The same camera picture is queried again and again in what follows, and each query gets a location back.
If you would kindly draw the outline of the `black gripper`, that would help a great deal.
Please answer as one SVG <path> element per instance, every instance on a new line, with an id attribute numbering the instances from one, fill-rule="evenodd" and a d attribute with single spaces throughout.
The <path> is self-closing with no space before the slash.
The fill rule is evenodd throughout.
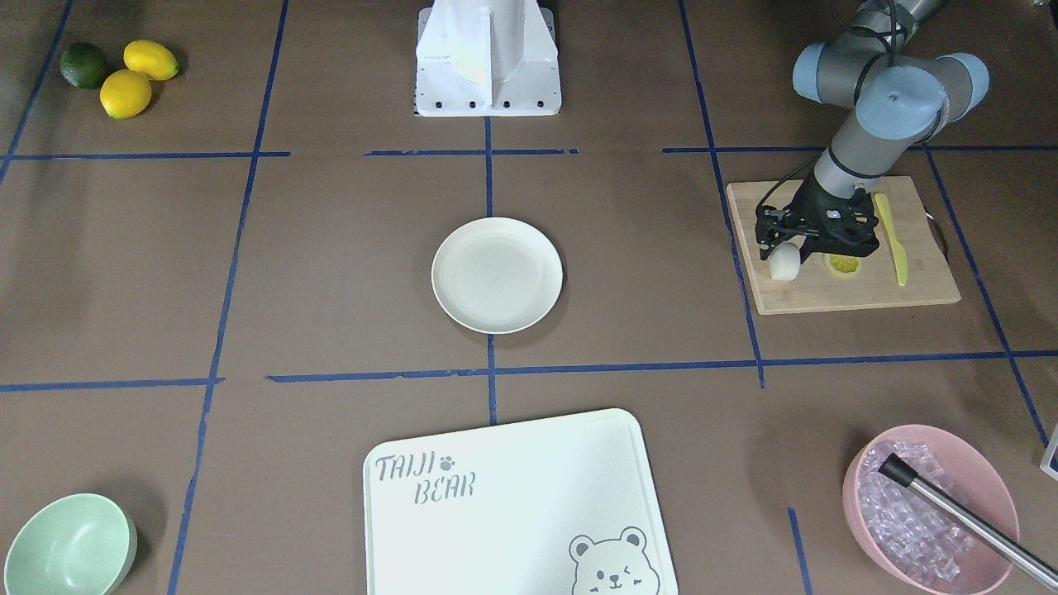
<path id="1" fill-rule="evenodd" d="M 800 254 L 842 254 L 867 257 L 880 246 L 875 234 L 879 219 L 865 190 L 840 198 L 810 176 L 802 181 L 785 208 L 772 208 L 767 193 L 755 208 L 755 244 L 766 262 L 779 245 L 802 237 Z"/>

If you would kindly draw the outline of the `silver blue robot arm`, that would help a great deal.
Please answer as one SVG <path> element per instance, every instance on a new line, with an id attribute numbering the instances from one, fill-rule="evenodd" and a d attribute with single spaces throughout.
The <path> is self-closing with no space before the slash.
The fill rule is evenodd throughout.
<path id="1" fill-rule="evenodd" d="M 989 68 L 968 53 L 933 59 L 904 46 L 944 7 L 941 1 L 865 1 L 831 44 L 806 46 L 794 65 L 794 90 L 849 110 L 849 118 L 777 208 L 755 208 L 760 259 L 801 238 L 798 253 L 867 257 L 879 247 L 872 192 L 912 145 L 966 118 L 990 88 Z"/>

